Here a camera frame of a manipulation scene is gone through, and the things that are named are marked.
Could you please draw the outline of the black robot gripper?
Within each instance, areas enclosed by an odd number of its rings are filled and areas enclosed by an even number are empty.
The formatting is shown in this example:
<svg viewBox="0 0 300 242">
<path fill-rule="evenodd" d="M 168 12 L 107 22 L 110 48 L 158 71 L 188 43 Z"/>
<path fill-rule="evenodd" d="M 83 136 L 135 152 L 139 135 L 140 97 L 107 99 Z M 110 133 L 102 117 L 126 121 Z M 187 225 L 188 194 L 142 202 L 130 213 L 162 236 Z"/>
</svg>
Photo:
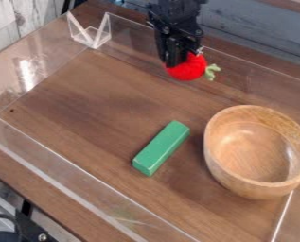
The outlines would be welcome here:
<svg viewBox="0 0 300 242">
<path fill-rule="evenodd" d="M 159 60 L 167 68 L 187 59 L 187 52 L 202 54 L 203 32 L 196 23 L 200 6 L 207 0 L 150 0 L 148 22 L 154 30 Z"/>
</svg>

